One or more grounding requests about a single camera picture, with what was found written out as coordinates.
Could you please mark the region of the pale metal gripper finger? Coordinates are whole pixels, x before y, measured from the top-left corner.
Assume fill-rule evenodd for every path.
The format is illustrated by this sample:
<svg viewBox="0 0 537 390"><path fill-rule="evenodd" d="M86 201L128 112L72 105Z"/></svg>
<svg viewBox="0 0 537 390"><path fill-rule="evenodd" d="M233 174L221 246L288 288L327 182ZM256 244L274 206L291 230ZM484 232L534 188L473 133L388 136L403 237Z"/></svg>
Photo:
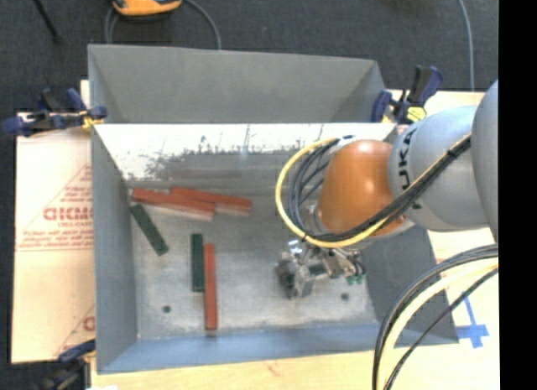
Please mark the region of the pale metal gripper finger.
<svg viewBox="0 0 537 390"><path fill-rule="evenodd" d="M275 272L282 284L295 284L299 259L288 252L282 252L276 262Z"/></svg>
<svg viewBox="0 0 537 390"><path fill-rule="evenodd" d="M290 299L304 298L311 294L314 285L313 276L292 273L286 277L286 294Z"/></svg>

